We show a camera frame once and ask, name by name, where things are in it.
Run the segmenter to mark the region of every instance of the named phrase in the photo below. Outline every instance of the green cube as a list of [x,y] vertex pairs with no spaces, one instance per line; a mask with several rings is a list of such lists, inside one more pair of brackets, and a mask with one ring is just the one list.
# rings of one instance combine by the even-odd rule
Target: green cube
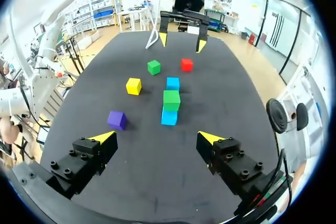
[[151,73],[151,75],[156,75],[160,73],[161,71],[161,64],[157,60],[152,60],[147,63],[148,72]]
[[178,111],[180,108],[181,99],[178,90],[163,91],[163,110],[164,111]]

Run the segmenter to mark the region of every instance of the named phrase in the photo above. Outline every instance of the cube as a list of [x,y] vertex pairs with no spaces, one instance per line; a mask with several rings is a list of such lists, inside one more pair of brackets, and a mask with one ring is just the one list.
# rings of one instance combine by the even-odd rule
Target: cube
[[175,126],[177,124],[177,111],[165,111],[163,107],[161,124]]
[[181,68],[184,72],[190,72],[193,70],[194,63],[191,59],[182,59]]
[[130,78],[126,84],[128,94],[139,95],[141,91],[141,80],[138,78]]
[[163,91],[163,107],[164,111],[178,111],[180,108],[180,93],[177,90]]
[[123,112],[111,111],[107,119],[107,124],[111,128],[123,131],[126,128],[127,118]]
[[167,77],[166,90],[180,90],[180,79],[178,77]]
[[154,76],[161,72],[161,64],[157,60],[152,60],[147,63],[147,69]]

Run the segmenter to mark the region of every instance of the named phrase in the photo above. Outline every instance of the door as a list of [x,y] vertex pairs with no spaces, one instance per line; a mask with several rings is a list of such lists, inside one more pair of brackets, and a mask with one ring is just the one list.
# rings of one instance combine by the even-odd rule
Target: door
[[[268,0],[266,17],[257,45],[261,53],[280,73],[293,47],[300,10],[281,0]],[[296,64],[287,61],[290,69]]]

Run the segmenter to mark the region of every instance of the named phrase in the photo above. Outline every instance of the red object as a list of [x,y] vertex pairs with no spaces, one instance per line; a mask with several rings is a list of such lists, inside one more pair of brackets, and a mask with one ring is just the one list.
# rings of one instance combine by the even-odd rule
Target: red object
[[253,45],[255,39],[256,39],[256,36],[255,36],[254,34],[251,34],[251,35],[250,35],[250,39],[248,40],[248,42],[249,42],[251,45]]
[[193,70],[194,63],[191,59],[182,59],[181,68],[184,72],[190,72]]

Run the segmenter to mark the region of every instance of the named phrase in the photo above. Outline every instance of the glass door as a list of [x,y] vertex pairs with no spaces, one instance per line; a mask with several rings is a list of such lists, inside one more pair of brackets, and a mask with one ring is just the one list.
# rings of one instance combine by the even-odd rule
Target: glass door
[[[278,73],[289,57],[295,41],[300,10],[281,0],[268,0],[265,23],[257,47]],[[288,60],[286,68],[295,71],[297,64]],[[282,78],[289,82],[288,76]]]
[[256,45],[261,25],[263,24],[267,0],[250,0],[249,19],[246,23],[246,32],[255,35],[254,45]]

